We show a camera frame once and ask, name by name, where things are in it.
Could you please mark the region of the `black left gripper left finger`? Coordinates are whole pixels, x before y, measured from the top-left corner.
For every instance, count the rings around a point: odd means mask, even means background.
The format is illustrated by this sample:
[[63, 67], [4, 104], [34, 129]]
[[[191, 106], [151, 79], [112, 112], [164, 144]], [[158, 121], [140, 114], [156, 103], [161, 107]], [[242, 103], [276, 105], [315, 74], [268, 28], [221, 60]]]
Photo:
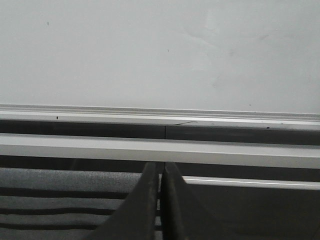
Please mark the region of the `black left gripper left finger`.
[[153, 240], [158, 203], [156, 164], [145, 164], [141, 177], [124, 203], [86, 240]]

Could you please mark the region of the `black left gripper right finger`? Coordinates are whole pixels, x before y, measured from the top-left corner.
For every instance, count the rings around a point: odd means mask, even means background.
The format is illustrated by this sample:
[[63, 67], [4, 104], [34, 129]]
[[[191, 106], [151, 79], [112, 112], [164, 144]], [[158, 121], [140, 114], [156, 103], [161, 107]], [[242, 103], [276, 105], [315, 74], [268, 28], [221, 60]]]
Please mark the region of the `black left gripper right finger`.
[[230, 194], [226, 187], [203, 187], [195, 192], [177, 165], [167, 162], [161, 178], [161, 223], [165, 240], [248, 240], [239, 232], [227, 210]]

